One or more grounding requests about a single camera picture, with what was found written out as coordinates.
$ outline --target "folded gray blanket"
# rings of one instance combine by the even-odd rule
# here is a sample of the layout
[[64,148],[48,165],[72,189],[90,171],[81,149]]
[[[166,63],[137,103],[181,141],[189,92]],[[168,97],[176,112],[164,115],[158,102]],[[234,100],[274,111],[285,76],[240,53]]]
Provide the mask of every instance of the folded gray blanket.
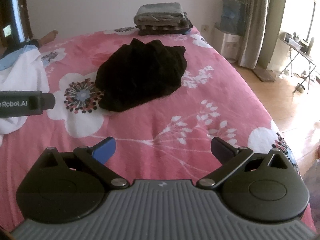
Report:
[[175,26],[184,18],[183,9],[178,2],[142,5],[133,21],[136,25]]

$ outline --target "floral bedspread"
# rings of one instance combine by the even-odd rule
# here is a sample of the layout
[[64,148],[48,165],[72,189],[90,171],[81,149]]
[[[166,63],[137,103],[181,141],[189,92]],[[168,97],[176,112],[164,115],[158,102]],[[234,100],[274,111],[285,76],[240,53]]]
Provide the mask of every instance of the floral bedspread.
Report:
[[[122,113],[99,108],[95,87],[98,67],[132,38],[160,39],[165,46],[185,46],[187,70],[172,95]],[[290,148],[262,103],[237,71],[196,28],[188,35],[143,36],[135,28],[97,32],[42,47],[42,61],[54,109],[28,117],[25,125],[4,137],[0,148],[0,224],[12,229],[22,220],[15,192],[27,171],[48,146],[60,152],[116,139],[116,153],[106,165],[133,179],[197,181],[221,166],[210,151],[219,136],[233,146],[267,153],[281,148],[296,167]],[[314,225],[310,209],[304,221]]]

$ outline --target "wooden floor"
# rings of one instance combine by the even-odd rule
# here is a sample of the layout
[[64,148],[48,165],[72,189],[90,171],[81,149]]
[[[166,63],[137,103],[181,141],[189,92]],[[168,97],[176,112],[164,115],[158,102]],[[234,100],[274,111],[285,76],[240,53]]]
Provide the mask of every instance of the wooden floor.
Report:
[[302,79],[289,76],[286,79],[276,78],[275,82],[261,82],[251,70],[239,66],[234,68],[270,113],[291,148],[303,175],[318,158],[320,84],[310,81],[308,95],[306,91],[303,94],[292,94]]

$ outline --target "small table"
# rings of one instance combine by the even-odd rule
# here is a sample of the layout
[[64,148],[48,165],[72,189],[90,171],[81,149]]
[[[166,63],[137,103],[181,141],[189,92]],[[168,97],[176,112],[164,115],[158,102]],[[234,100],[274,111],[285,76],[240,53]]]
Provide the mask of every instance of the small table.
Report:
[[[308,62],[309,62],[309,75],[302,81],[302,83],[300,84],[300,86],[306,81],[307,78],[309,78],[309,81],[308,81],[308,92],[307,94],[309,93],[309,86],[310,86],[310,75],[311,73],[316,69],[316,64],[313,63],[313,60],[310,56],[308,56],[307,54],[301,52],[300,50],[297,50],[294,46],[292,46],[291,44],[289,44],[289,42],[283,40],[283,39],[280,39],[281,41],[283,41],[285,44],[287,44],[290,48],[289,48],[289,53],[290,53],[290,63],[284,68],[284,70],[282,70],[280,72],[280,74],[282,74],[289,65],[291,65],[291,76],[292,76],[292,61],[294,61],[294,59],[300,54],[301,56],[303,56]],[[297,52],[297,55],[295,55],[295,57],[292,59],[291,57],[291,49],[294,49],[296,52]]]

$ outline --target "electrical socket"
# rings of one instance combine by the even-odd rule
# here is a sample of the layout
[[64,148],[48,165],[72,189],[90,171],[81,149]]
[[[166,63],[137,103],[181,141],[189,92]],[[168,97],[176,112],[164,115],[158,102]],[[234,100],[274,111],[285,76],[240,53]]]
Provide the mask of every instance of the electrical socket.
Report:
[[209,31],[209,25],[201,25],[201,32],[202,33],[207,33]]

